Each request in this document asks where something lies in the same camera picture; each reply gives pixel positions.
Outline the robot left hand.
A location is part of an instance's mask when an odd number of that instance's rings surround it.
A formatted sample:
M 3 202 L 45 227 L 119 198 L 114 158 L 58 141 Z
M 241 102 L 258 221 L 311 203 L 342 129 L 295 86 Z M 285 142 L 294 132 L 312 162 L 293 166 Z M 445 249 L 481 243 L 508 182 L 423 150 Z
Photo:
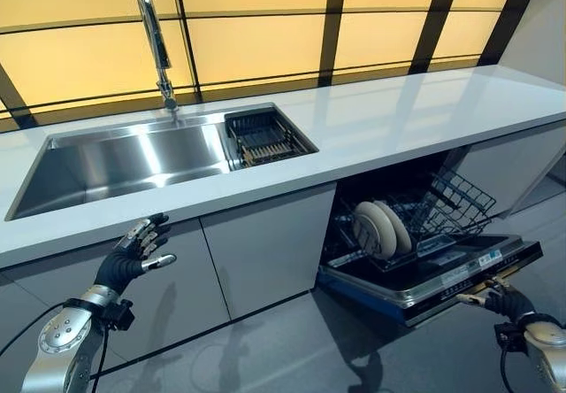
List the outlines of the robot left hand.
M 168 241 L 169 216 L 157 213 L 138 220 L 114 245 L 100 265 L 94 284 L 113 290 L 119 296 L 128 284 L 143 274 L 174 263 L 174 254 L 156 255 Z

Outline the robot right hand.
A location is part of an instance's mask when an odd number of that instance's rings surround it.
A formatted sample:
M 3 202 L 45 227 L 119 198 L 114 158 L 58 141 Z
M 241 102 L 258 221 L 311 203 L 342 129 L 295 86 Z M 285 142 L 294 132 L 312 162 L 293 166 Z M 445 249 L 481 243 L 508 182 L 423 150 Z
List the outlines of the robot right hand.
M 536 312 L 531 300 L 501 277 L 487 279 L 485 285 L 488 288 L 485 297 L 472 294 L 457 294 L 455 297 L 461 303 L 500 314 L 514 323 Z

